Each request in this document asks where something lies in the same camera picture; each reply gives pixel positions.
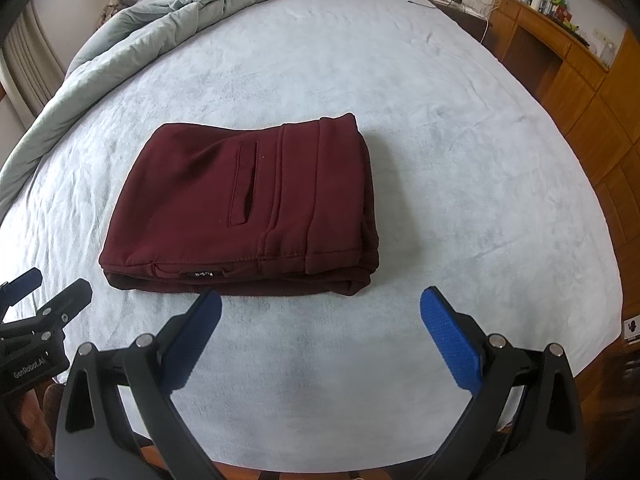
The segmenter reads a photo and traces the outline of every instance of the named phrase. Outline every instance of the silver screw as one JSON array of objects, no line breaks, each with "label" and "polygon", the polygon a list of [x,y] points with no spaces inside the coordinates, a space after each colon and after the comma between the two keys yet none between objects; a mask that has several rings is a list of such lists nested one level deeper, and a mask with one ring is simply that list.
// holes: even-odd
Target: silver screw
[{"label": "silver screw", "polygon": [[136,346],[138,348],[144,348],[149,346],[153,341],[154,341],[154,337],[151,334],[148,334],[148,333],[140,334],[136,338]]},{"label": "silver screw", "polygon": [[505,346],[507,346],[507,340],[503,335],[491,334],[489,336],[489,344],[494,348],[504,348]]},{"label": "silver screw", "polygon": [[551,343],[549,345],[549,351],[556,357],[562,357],[562,354],[564,354],[564,348],[562,348],[558,343]]},{"label": "silver screw", "polygon": [[89,342],[82,343],[78,347],[78,353],[80,355],[87,355],[92,349],[93,349],[93,345],[91,343],[89,343]]}]

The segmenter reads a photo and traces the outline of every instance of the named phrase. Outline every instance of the welt pocket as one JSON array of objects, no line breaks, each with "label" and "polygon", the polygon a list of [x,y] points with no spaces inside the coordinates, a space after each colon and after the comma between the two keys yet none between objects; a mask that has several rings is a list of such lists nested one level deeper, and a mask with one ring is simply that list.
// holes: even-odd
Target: welt pocket
[{"label": "welt pocket", "polygon": [[258,143],[254,140],[240,143],[236,156],[236,177],[231,194],[229,227],[245,224],[254,204],[255,165]]}]

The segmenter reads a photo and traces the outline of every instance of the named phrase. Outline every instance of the beige curtain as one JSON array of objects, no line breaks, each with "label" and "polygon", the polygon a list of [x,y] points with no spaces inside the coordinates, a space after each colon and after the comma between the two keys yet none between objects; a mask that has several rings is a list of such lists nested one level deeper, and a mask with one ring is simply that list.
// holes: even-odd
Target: beige curtain
[{"label": "beige curtain", "polygon": [[29,2],[14,23],[0,52],[0,83],[18,117],[29,128],[65,79]]}]

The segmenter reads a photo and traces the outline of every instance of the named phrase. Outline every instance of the bed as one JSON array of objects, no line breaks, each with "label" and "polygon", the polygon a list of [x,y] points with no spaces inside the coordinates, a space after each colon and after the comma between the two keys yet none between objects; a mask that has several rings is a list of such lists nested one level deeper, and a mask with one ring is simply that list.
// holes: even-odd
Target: bed
[{"label": "bed", "polygon": [[[485,332],[524,348],[560,342],[583,370],[620,333],[622,306],[594,192],[529,93],[447,16],[411,1],[421,5],[249,6],[116,81],[56,142],[28,134],[0,184],[27,164],[27,148],[46,149],[6,208],[0,275],[37,266],[44,282],[11,316],[82,277],[94,300],[66,329],[69,357],[86,340],[116,348],[155,333],[194,295],[116,290],[97,263],[151,133],[166,122],[249,129],[353,112],[371,156],[380,268],[352,298],[223,298],[222,321],[172,397],[209,456],[331,472],[434,452],[469,397],[420,322],[429,285]],[[45,119],[57,104],[47,106]]]}]

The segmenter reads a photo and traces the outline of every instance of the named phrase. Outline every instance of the pile of clothes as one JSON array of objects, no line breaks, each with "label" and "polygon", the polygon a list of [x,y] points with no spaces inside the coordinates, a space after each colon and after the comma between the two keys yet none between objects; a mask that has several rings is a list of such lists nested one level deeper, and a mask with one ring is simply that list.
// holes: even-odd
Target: pile of clothes
[{"label": "pile of clothes", "polygon": [[99,263],[121,289],[355,294],[378,267],[355,117],[249,131],[164,124],[126,179]]}]

